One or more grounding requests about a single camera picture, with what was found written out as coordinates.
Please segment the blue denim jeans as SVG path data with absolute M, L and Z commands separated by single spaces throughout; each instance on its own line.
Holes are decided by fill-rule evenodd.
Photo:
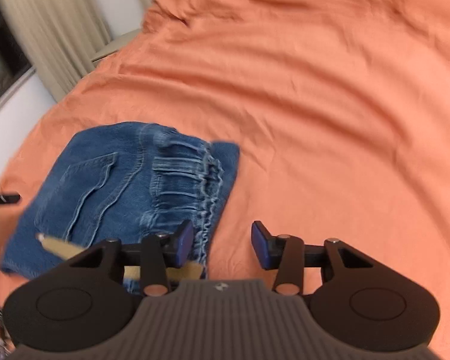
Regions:
M 34 279 L 60 258 L 37 236 L 88 248 L 105 239 L 137 244 L 193 223 L 188 259 L 208 262 L 232 191 L 238 145 L 203 141 L 159 124 L 125 122 L 77 133 L 22 213 L 1 258 L 7 274 Z

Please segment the orange bed sheet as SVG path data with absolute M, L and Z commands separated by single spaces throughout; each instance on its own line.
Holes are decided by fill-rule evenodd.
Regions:
M 28 203 L 75 133 L 126 120 L 240 146 L 213 279 L 260 276 L 255 220 L 338 237 L 436 297 L 431 346 L 450 359 L 450 0 L 155 0 L 0 189 Z

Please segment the beige curtain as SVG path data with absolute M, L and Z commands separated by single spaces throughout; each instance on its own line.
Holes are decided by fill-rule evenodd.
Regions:
M 92 57 L 111 41 L 97 0 L 0 0 L 0 8 L 58 102 L 94 70 Z

